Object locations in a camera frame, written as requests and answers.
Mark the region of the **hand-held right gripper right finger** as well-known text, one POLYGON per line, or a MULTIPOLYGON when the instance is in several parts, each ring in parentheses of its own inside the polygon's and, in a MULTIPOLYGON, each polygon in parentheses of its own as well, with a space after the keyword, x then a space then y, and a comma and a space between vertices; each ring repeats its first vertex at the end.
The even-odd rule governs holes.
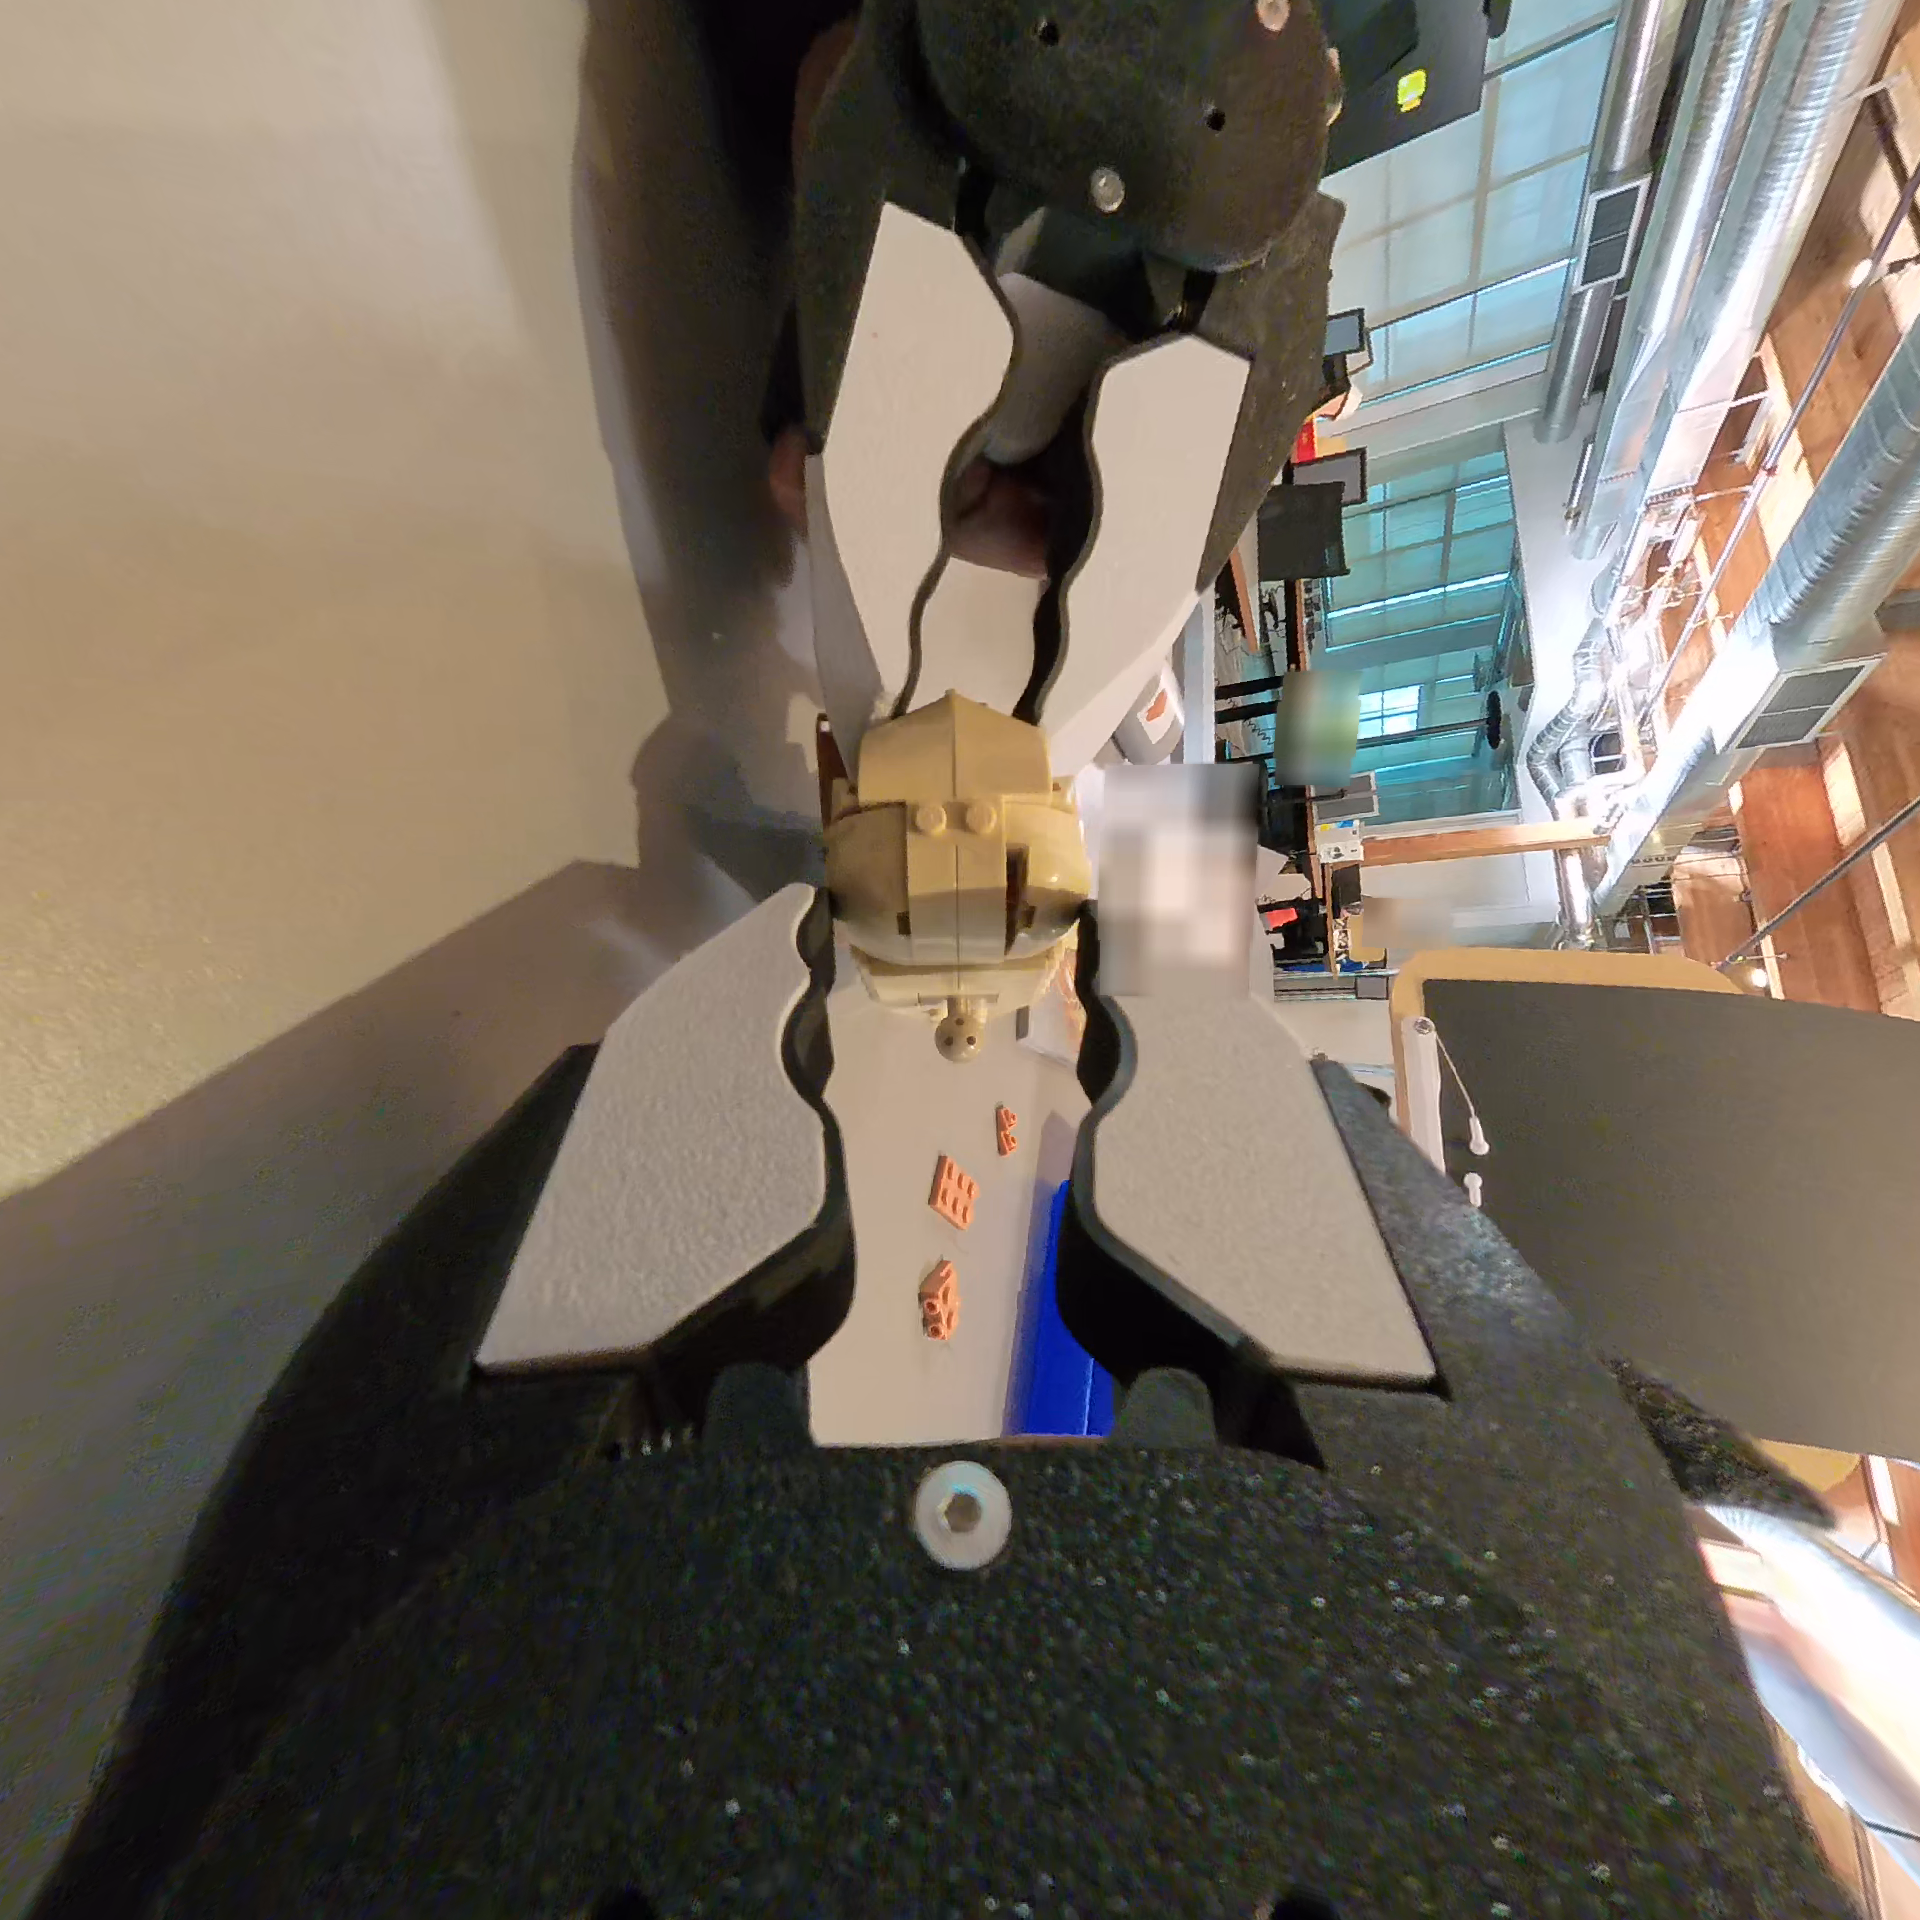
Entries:
POLYGON ((1080 909, 1087 1108, 1057 1234, 1057 1308, 1116 1382, 1437 1387, 1442 1368, 1317 1059, 1246 965, 1143 991, 1120 925, 1080 909))

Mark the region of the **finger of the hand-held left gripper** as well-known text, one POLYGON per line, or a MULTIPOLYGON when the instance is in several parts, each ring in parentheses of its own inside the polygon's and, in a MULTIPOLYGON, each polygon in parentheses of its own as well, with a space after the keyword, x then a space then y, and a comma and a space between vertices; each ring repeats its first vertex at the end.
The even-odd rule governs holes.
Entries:
POLYGON ((829 722, 886 722, 920 680, 947 568, 947 489, 1016 348, 993 275, 953 229, 881 204, 838 391, 806 460, 814 653, 829 722))
POLYGON ((1087 383, 1077 436, 1090 531, 1057 593, 1049 667, 1043 588, 1018 616, 1032 638, 1028 669, 1042 680, 1029 720, 1055 769, 1087 765, 1116 734, 1198 600, 1248 375, 1244 355, 1167 334, 1113 355, 1087 383))

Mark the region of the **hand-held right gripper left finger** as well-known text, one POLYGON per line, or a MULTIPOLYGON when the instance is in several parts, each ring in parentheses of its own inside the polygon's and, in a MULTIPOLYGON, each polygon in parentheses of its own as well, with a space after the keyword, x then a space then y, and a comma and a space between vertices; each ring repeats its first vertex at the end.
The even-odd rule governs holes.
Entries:
POLYGON ((700 1341, 801 1365, 845 1316, 827 1103, 835 940, 789 884, 683 954, 597 1044, 477 1343, 485 1373, 700 1341))

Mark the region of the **tan and brown brick model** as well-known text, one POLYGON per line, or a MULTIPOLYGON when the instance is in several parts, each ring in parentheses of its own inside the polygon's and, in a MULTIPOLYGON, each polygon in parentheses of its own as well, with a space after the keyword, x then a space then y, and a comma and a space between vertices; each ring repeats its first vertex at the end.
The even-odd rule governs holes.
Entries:
POLYGON ((1092 855, 1045 734, 947 689, 864 734, 823 826, 834 924, 874 1000, 949 1064, 1029 1008, 1077 940, 1092 855))

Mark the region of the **person's left forearm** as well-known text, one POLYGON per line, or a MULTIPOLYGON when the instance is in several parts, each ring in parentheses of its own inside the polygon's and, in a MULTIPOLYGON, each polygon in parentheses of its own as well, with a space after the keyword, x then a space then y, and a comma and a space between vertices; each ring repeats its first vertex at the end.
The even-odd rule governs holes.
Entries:
POLYGON ((783 300, 766 414, 774 433, 803 414, 793 225, 803 146, 820 98, 851 41, 853 2, 692 2, 707 64, 722 144, 745 212, 770 246, 783 300))

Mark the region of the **grey desk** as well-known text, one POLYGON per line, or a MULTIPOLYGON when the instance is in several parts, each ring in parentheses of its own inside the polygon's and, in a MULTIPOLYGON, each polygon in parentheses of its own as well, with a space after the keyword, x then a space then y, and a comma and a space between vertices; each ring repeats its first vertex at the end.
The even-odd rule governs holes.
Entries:
POLYGON ((114 1665, 286 1350, 789 875, 798 3, 4 3, 4 1667, 114 1665))

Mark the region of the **person's left hand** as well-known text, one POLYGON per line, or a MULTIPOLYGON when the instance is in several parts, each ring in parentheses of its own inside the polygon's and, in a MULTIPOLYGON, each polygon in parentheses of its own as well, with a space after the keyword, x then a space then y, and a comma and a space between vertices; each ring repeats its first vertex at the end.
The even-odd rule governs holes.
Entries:
POLYGON ((978 454, 960 469, 945 519, 949 560, 1043 581, 1049 527, 1051 485, 1040 454, 1018 462, 978 454))

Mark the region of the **grey instruction booklet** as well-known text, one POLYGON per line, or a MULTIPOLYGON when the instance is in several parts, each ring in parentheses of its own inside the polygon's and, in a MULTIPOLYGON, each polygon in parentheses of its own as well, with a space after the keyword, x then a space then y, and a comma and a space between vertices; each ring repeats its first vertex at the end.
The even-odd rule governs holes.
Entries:
POLYGON ((1113 748, 1126 763, 1156 765, 1178 755, 1184 735, 1186 704, 1167 655, 1116 724, 1113 748))

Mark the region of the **blue plastic bin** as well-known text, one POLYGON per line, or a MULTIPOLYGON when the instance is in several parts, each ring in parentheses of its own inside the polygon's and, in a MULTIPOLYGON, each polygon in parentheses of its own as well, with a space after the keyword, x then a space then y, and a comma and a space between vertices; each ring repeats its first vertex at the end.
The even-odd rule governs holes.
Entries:
POLYGON ((1016 1300, 1003 1436, 1104 1438, 1116 1420, 1113 1378, 1068 1330, 1057 1304, 1068 1179, 1036 1195, 1016 1300))

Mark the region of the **black monitor screen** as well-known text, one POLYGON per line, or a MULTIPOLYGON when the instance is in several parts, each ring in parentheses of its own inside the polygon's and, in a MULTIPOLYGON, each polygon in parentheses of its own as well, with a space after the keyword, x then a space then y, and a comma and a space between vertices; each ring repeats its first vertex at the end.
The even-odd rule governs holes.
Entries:
POLYGON ((1478 112, 1508 2, 1321 2, 1336 112, 1321 180, 1478 112))

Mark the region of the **black board with wooden rim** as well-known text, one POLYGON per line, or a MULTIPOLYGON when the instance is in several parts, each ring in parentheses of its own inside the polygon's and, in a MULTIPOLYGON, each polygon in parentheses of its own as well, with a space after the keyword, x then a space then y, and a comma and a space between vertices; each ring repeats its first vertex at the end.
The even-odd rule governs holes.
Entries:
POLYGON ((1418 952, 1388 1003, 1401 1127, 1597 1351, 1916 1464, 1916 1019, 1575 948, 1418 952))

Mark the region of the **black floor lamp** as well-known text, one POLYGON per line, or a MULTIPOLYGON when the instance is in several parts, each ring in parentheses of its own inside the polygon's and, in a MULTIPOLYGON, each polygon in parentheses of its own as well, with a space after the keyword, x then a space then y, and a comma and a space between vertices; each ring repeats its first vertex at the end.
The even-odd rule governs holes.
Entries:
MULTIPOLYGON (((1228 728, 1248 722, 1277 722, 1286 708, 1284 682, 1236 683, 1228 696, 1214 708, 1211 724, 1228 728)), ((1497 689, 1485 692, 1476 711, 1467 718, 1447 722, 1420 724, 1420 689, 1398 688, 1361 693, 1355 704, 1355 742, 1361 748, 1385 742, 1425 742, 1449 738, 1455 734, 1476 734, 1492 750, 1497 750, 1508 732, 1506 709, 1497 689)))

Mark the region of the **silver air duct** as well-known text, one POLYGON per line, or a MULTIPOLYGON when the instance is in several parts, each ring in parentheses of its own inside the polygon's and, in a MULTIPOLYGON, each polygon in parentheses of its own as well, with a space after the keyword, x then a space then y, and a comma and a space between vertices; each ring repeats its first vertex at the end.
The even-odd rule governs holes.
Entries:
POLYGON ((1695 482, 1862 100, 1896 2, 1706 3, 1567 500, 1573 550, 1625 539, 1695 482))
POLYGON ((1771 748, 1765 718, 1783 692, 1839 672, 1859 682, 1878 664, 1878 612, 1916 561, 1916 544, 1918 330, 1908 327, 1650 774, 1628 788, 1599 844, 1594 913, 1667 870, 1771 748))

